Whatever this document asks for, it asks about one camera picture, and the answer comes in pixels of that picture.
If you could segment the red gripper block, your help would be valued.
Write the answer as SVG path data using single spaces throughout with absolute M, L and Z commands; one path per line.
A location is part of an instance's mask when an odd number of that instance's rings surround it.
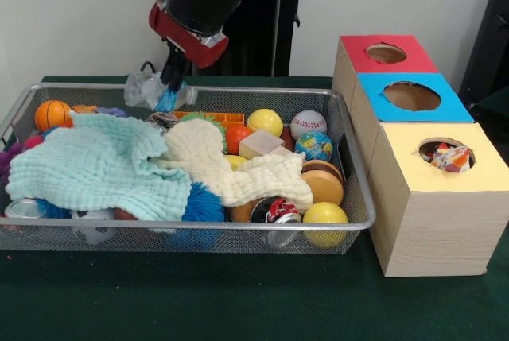
M 168 0 L 157 0 L 149 14 L 149 25 L 163 40 L 175 45 L 184 55 L 172 49 L 161 71 L 161 83 L 177 91 L 188 71 L 188 60 L 198 68 L 214 64 L 225 52 L 229 39 L 219 31 L 206 37 L 180 25 L 166 10 Z

